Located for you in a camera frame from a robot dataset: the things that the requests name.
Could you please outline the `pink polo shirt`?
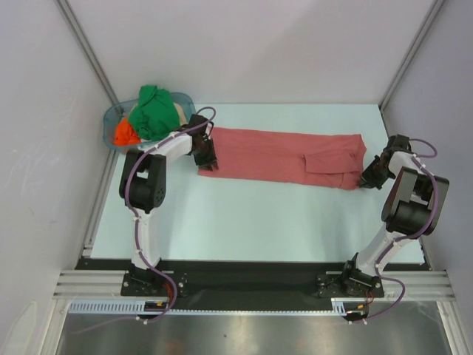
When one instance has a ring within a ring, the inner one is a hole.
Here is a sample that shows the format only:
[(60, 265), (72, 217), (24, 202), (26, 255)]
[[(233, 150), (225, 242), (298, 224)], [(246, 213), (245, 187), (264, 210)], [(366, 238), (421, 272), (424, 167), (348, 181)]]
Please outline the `pink polo shirt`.
[(296, 183), (343, 190), (358, 188), (367, 148), (360, 134), (309, 135), (216, 128), (218, 168), (210, 178)]

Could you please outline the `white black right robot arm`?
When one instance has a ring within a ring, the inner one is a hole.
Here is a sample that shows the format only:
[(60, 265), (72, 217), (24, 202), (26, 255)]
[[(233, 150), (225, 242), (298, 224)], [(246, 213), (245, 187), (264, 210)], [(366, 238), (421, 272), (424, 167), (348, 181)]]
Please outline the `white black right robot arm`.
[(383, 226), (370, 244), (347, 261), (338, 284), (349, 297), (362, 297), (381, 287), (381, 273), (391, 259), (407, 244), (431, 234), (440, 218), (449, 181), (432, 174), (423, 163), (431, 155), (412, 150), (417, 138), (389, 137), (387, 146), (363, 171), (361, 188), (381, 187), (393, 179), (391, 191), (381, 211)]

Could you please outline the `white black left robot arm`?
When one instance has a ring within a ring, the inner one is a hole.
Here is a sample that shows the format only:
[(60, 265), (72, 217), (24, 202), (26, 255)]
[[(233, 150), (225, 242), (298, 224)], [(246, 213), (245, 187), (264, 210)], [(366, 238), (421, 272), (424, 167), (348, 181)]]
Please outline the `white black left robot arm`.
[(162, 290), (170, 298), (176, 294), (173, 280), (157, 269), (162, 256), (154, 215), (166, 197), (171, 163), (190, 155), (199, 169), (212, 172), (218, 168), (211, 138), (213, 128), (212, 117), (193, 114), (187, 124), (149, 148), (130, 149), (126, 153), (119, 195), (132, 215), (134, 254), (123, 278), (122, 296), (157, 296)]

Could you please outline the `beige t shirt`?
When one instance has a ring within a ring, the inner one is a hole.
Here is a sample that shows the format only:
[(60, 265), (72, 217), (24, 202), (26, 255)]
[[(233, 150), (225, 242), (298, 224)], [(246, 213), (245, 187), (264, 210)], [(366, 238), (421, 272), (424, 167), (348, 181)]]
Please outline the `beige t shirt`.
[(179, 122), (180, 122), (180, 125), (183, 126), (183, 125), (186, 125), (188, 123), (188, 120), (187, 120), (187, 117), (184, 113), (184, 110), (183, 108), (177, 104), (177, 103), (174, 103), (174, 107), (175, 109), (177, 110), (177, 114), (179, 116)]

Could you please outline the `green t shirt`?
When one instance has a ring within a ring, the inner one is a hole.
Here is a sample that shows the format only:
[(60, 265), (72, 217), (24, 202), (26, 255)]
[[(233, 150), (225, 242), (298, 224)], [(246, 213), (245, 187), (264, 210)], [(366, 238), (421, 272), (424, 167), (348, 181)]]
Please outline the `green t shirt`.
[(152, 85), (140, 88), (137, 105), (128, 121), (138, 137), (146, 141), (160, 141), (180, 126), (170, 92)]

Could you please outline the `orange t shirt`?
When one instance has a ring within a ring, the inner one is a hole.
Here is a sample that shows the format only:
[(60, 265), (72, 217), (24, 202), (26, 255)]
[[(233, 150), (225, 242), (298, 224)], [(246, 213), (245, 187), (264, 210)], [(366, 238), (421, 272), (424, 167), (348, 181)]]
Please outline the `orange t shirt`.
[(141, 139), (129, 123), (128, 118), (123, 118), (115, 128), (113, 144), (116, 146), (129, 146), (141, 143)]

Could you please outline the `clear blue plastic bin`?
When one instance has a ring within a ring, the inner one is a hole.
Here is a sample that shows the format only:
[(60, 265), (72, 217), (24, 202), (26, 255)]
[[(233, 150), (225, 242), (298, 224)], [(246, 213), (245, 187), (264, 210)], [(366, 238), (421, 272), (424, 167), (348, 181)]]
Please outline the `clear blue plastic bin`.
[[(196, 112), (194, 102), (192, 99), (182, 92), (171, 92), (171, 99), (175, 104), (178, 104), (183, 109), (183, 114), (186, 122), (190, 121), (191, 115)], [(117, 146), (115, 145), (115, 131), (117, 125), (129, 115), (129, 113), (137, 105), (138, 99), (120, 102), (113, 105), (103, 115), (103, 142), (105, 145), (122, 155), (125, 155), (130, 149), (147, 150), (152, 147), (157, 141), (141, 141), (137, 144)]]

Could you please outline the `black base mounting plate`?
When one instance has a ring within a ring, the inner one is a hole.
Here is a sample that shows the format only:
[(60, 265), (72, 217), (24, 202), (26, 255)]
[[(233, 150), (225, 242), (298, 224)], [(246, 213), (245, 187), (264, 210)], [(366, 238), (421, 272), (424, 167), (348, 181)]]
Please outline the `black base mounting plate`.
[(82, 258), (78, 271), (120, 275), (122, 297), (156, 298), (174, 310), (326, 311), (332, 298), (380, 300), (387, 281), (365, 277), (347, 263), (159, 262), (160, 274), (130, 260)]

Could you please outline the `aluminium frame rail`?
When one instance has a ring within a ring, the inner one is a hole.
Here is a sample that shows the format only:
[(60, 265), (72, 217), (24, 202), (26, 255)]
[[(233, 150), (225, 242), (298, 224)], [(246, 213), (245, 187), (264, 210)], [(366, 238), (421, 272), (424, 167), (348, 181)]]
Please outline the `aluminium frame rail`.
[[(117, 299), (130, 291), (126, 271), (66, 270), (60, 273), (54, 297), (63, 299)], [(393, 300), (401, 294), (405, 301), (453, 301), (454, 292), (445, 271), (385, 271), (382, 276), (384, 298)]]

